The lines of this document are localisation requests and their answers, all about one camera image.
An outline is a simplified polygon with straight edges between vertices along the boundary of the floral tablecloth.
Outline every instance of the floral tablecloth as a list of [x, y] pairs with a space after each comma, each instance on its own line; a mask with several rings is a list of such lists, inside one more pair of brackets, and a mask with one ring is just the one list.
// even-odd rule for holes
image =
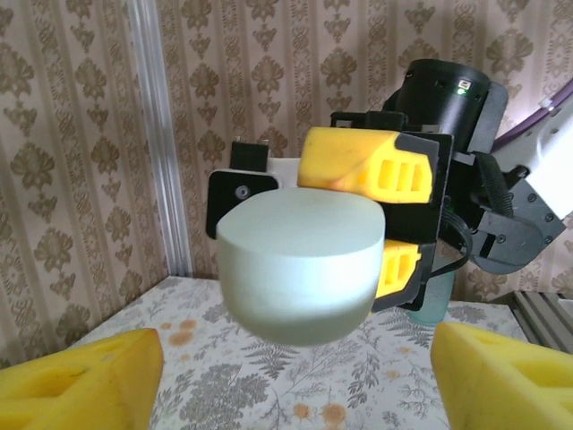
[[[449, 321], [525, 339], [503, 305], [452, 302]], [[153, 327], [165, 368], [153, 430], [441, 430], [433, 330], [401, 309], [318, 348], [265, 343], [226, 311], [214, 280], [167, 278], [80, 341]]]

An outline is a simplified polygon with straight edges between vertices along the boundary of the patterned wallpaper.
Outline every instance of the patterned wallpaper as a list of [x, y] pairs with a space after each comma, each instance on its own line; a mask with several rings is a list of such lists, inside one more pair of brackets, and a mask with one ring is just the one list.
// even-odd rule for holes
[[[570, 0], [158, 0], [188, 233], [197, 276], [216, 277], [204, 230], [208, 174], [235, 136], [300, 154], [333, 110], [380, 108], [420, 57], [472, 65], [505, 84], [502, 131], [573, 76]], [[573, 290], [569, 231], [521, 272], [468, 265], [457, 296]]]
[[118, 0], [0, 2], [0, 368], [167, 275], [130, 40]]
[[[167, 274], [127, 1], [0, 1], [0, 367], [64, 348]], [[573, 75], [570, 0], [157, 6], [195, 276], [217, 277], [207, 178], [234, 137], [295, 157], [311, 125], [380, 108], [422, 56], [506, 84], [502, 130]], [[468, 266], [457, 298], [570, 291], [568, 224], [519, 273]]]

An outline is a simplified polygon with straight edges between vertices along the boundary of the sponge hole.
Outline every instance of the sponge hole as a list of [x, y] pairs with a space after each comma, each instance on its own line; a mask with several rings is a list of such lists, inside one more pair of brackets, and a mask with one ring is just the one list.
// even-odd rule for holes
[[414, 166], [414, 177], [412, 178], [412, 191], [421, 191], [423, 182], [422, 166], [416, 164]]
[[23, 430], [28, 428], [32, 419], [32, 417], [2, 417], [0, 415], [0, 426], [2, 430]]
[[114, 352], [118, 350], [120, 347], [122, 347], [123, 344], [124, 343], [121, 340], [107, 340], [101, 342], [100, 345], [97, 344], [93, 345], [92, 350], [94, 352], [101, 352], [101, 353]]
[[501, 345], [501, 342], [498, 340], [493, 340], [487, 336], [475, 336], [480, 342], [486, 344], [486, 345]]
[[412, 189], [412, 165], [400, 163], [398, 172], [398, 191], [410, 191]]
[[552, 362], [522, 361], [513, 363], [529, 381], [544, 388], [573, 388], [573, 368]]
[[10, 398], [17, 400], [59, 397], [68, 391], [87, 370], [86, 367], [47, 369], [42, 373], [31, 375], [15, 387]]
[[380, 169], [380, 177], [378, 178], [378, 186], [382, 190], [393, 190], [396, 183], [397, 166], [391, 159], [384, 159]]
[[410, 275], [412, 269], [412, 256], [409, 254], [400, 255], [400, 269], [398, 271], [398, 277], [402, 280]]
[[399, 267], [398, 259], [394, 256], [388, 259], [388, 266], [386, 267], [386, 279], [385, 283], [394, 284], [398, 280]]

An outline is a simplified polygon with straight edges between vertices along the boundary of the white cylindrical object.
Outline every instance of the white cylindrical object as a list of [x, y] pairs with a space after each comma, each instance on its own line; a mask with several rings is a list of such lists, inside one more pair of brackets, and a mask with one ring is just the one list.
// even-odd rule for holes
[[227, 309], [275, 343], [328, 343], [356, 329], [372, 309], [385, 219], [365, 197], [309, 188], [254, 195], [217, 227]]

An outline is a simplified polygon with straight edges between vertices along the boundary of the screw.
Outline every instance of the screw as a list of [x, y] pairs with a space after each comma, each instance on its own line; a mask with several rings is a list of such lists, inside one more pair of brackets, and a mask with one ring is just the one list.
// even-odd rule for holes
[[241, 185], [235, 190], [235, 195], [239, 200], [244, 200], [251, 195], [251, 190], [248, 186]]

